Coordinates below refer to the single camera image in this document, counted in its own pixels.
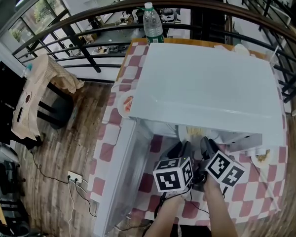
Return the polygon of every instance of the checkered tablecloth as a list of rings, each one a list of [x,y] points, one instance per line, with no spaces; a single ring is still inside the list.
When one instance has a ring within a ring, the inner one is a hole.
[[[114,153],[116,153],[114,152],[114,147],[117,143],[123,122],[123,118],[117,110],[117,102],[125,91],[136,88],[147,51],[148,45],[146,43],[132,43],[130,51],[125,58],[126,60],[121,70],[120,78],[115,83],[110,94],[98,134],[89,175],[88,190],[90,191],[90,198],[99,203],[101,203],[110,161],[114,157]],[[282,99],[280,88],[278,90],[279,97]],[[285,134],[287,134],[284,107],[282,107],[282,113],[283,129]],[[157,191],[152,171],[155,163],[159,161],[160,155],[177,142],[178,139],[158,135],[154,136],[132,215],[153,220],[153,213],[159,203],[160,193]],[[221,148],[222,151],[225,150],[224,145],[221,145]],[[251,163],[251,159],[246,157],[244,153],[232,153],[235,160],[247,169],[246,174],[236,184],[234,189],[229,188],[225,194],[225,202],[229,214],[235,223],[256,220],[276,213],[274,203],[277,203],[281,208],[281,196],[284,189],[288,158],[287,146],[272,148],[272,152],[272,163],[267,168],[258,170]],[[267,187],[273,191],[275,200],[271,198]],[[193,190],[192,198],[196,206],[208,211],[207,203],[202,192]],[[208,225],[209,216],[195,208],[189,201],[185,201],[179,208],[176,223],[183,225]]]

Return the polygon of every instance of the white cube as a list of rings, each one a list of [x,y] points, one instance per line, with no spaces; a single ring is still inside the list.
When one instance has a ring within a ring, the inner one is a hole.
[[[221,151],[207,164],[207,172],[220,184],[234,187],[246,169]]]
[[[161,160],[153,176],[159,192],[183,191],[193,178],[190,157]]]

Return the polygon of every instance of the power strip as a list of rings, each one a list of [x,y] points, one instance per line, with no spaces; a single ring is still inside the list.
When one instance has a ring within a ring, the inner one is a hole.
[[[76,173],[73,173],[71,171],[68,171],[68,177],[70,180],[77,182],[77,183],[82,183],[82,176],[78,175]]]

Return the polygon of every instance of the wooden handrail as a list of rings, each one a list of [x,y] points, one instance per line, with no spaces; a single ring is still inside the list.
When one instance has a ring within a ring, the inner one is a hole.
[[[36,36],[31,38],[29,41],[21,45],[12,54],[13,55],[17,54],[18,52],[23,50],[25,47],[30,45],[31,43],[41,38],[44,38],[51,32],[57,29],[60,29],[63,26],[71,25],[73,23],[76,23],[94,16],[100,16],[100,15],[114,13],[118,11],[124,11],[126,9],[136,9],[137,7],[142,7],[146,2],[152,2],[154,7],[171,7],[171,8],[177,7],[177,8],[187,8],[187,9],[205,8],[205,9],[213,9],[213,10],[221,11],[221,12],[224,12],[225,14],[229,14],[229,15],[244,19],[246,21],[250,21],[252,23],[267,27],[268,29],[279,33],[283,37],[291,40],[296,44],[296,35],[293,32],[285,29],[280,24],[262,15],[253,13],[249,10],[246,10],[231,4],[213,1],[213,0],[125,0],[112,5],[104,6],[101,8],[86,10],[74,16],[71,16],[69,18],[66,18],[65,20],[62,20],[59,23],[56,23],[55,25],[52,25],[51,27],[47,28],[45,31],[37,34]]]

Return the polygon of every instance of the forearm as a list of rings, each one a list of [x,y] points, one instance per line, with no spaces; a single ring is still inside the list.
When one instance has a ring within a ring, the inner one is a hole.
[[[181,196],[177,196],[166,200],[163,203],[163,206],[159,210],[157,218],[146,232],[145,237],[170,236],[181,200]]]
[[[237,237],[235,225],[230,218],[219,187],[205,192],[210,214],[212,237]]]

